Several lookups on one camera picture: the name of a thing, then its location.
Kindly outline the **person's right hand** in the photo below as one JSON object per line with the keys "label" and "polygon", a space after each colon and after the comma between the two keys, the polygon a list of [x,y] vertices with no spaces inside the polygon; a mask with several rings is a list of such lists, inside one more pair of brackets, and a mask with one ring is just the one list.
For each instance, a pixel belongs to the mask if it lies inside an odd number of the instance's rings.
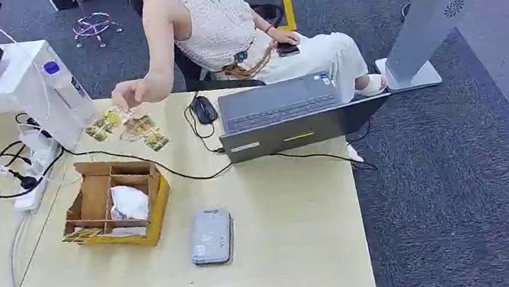
{"label": "person's right hand", "polygon": [[130,111],[140,104],[159,102],[162,99],[158,85],[148,78],[120,82],[111,92],[112,104],[124,111]]}

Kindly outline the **person's left hand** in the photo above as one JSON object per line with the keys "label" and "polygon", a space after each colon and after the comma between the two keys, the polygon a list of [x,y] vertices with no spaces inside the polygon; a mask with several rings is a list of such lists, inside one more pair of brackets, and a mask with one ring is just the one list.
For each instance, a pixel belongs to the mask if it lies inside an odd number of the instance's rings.
{"label": "person's left hand", "polygon": [[267,31],[267,35],[277,43],[288,43],[291,45],[297,45],[299,43],[299,34],[291,30],[281,30],[275,27],[271,27]]}

